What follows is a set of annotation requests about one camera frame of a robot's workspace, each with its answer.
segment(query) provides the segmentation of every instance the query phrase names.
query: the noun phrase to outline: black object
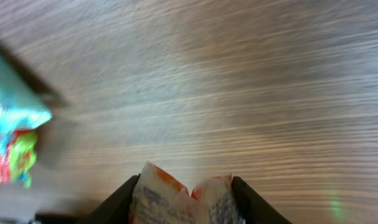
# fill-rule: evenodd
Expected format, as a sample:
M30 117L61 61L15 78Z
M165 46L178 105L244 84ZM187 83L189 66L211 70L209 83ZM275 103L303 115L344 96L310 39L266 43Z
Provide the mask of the black object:
M128 224L132 193L138 180L139 175L132 176L88 217L81 219L77 224ZM246 224L291 224L240 177L233 178L232 190ZM62 217L47 220L45 218L42 216L42 224L69 224L74 220L71 218L63 220Z

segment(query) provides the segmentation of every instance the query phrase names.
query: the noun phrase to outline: wooden surface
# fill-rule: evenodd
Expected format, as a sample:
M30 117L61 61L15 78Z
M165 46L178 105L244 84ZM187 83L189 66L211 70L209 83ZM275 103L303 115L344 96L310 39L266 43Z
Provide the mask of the wooden surface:
M0 42L65 101L0 214L88 212L150 160L378 223L378 0L0 0Z

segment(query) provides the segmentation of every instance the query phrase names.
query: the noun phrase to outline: wooden table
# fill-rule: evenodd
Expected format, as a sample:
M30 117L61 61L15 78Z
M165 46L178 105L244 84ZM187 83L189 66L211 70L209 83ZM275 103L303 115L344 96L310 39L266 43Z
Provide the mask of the wooden table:
M0 214L86 213L150 160L378 223L378 0L0 0L0 42L65 102Z

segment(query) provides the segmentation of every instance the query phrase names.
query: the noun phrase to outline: candy wrapper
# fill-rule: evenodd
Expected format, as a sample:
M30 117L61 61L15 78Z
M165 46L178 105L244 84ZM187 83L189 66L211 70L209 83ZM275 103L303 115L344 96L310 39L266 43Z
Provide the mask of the candy wrapper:
M31 186L28 170L36 160L36 141L34 131L0 135L0 184L23 182L25 187Z
M0 57L0 134L35 129L51 117L50 111Z
M232 176L203 180L189 195L167 172L147 162L133 191L130 224L241 224L231 189Z

